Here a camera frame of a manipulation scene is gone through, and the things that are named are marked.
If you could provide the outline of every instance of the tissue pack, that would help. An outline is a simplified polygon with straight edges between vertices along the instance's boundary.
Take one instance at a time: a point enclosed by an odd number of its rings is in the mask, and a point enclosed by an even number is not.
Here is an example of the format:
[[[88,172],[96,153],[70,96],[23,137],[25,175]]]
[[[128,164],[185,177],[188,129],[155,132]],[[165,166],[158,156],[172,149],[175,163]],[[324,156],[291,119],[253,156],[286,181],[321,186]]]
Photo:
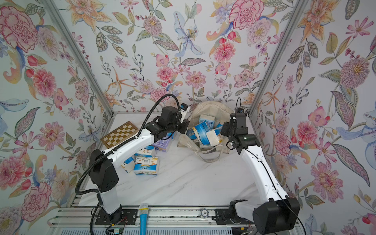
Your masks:
[[[210,129],[214,128],[214,122],[215,122],[215,117],[209,116],[209,115],[200,115],[200,121],[199,123],[202,123],[203,121],[206,121],[210,127]]]
[[[123,164],[121,164],[121,167],[127,172],[131,172],[135,167],[135,160],[133,157],[129,157]]]
[[[136,175],[158,175],[158,157],[136,157],[134,171]]]
[[[155,147],[154,146],[146,146],[145,148],[141,149],[137,153],[134,154],[136,157],[146,157],[152,158],[155,157]]]

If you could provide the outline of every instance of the white marble table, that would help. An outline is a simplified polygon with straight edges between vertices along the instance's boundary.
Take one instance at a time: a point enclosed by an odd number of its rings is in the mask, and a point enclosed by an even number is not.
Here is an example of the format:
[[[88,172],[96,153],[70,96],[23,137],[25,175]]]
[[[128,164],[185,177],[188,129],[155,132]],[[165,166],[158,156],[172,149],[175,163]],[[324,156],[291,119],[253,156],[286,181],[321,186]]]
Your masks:
[[[130,120],[140,127],[146,114],[118,114],[111,130]],[[248,132],[252,127],[247,119]],[[167,153],[157,151],[160,160],[157,176],[136,176],[117,168],[116,185],[120,203],[135,206],[228,205],[232,200],[247,199],[259,203],[258,191],[249,169],[235,150],[222,154],[214,163],[200,160],[188,148],[177,147],[178,136]],[[93,188],[91,180],[85,189]],[[82,196],[79,206],[95,206],[94,193]]]

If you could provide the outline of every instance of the tissue box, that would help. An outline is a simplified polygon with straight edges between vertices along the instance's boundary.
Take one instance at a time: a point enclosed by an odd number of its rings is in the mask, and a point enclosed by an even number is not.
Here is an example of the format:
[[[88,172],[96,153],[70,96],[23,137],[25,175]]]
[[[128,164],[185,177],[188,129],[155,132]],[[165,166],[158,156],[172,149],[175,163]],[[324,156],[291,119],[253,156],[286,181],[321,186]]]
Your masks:
[[[134,167],[135,167],[135,160],[133,159],[133,157],[130,157],[128,158],[127,160],[125,160],[125,162],[123,162],[123,164],[121,164],[121,167],[127,172],[131,172]]]
[[[209,116],[209,115],[204,115],[204,114],[200,115],[200,121],[199,121],[199,123],[201,123],[203,121],[207,121],[207,123],[209,124],[210,129],[214,128],[215,117],[212,117],[212,116]]]
[[[136,157],[146,157],[152,158],[155,157],[155,147],[154,146],[146,146],[145,148],[141,149],[137,153],[134,154]]]
[[[206,121],[192,127],[194,134],[198,137],[200,145],[210,145],[206,133],[210,130],[209,124]]]
[[[158,157],[146,158],[136,157],[135,174],[136,175],[157,175],[159,169]]]
[[[154,146],[156,150],[167,152],[168,149],[170,148],[171,142],[174,140],[174,134],[172,134],[171,138],[167,139],[171,135],[171,133],[168,133],[166,137],[163,138],[166,140],[160,139],[154,144],[152,144],[152,146]]]

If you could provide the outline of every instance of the wooden chessboard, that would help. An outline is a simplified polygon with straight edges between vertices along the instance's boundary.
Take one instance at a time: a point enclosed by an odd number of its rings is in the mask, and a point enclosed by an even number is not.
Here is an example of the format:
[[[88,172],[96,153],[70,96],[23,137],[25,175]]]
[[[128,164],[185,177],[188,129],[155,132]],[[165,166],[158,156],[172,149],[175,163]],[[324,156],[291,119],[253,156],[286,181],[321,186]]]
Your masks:
[[[130,138],[137,131],[138,128],[130,121],[127,121],[100,140],[109,149]]]

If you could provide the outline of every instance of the microphone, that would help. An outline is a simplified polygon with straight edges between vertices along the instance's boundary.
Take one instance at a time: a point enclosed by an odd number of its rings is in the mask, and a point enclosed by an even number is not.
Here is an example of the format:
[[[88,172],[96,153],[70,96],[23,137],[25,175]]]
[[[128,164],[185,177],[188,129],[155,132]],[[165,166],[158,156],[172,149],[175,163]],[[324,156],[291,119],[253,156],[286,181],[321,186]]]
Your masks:
[[[149,212],[149,206],[146,203],[142,203],[138,208],[138,214],[140,215],[140,235],[146,235],[146,218]]]

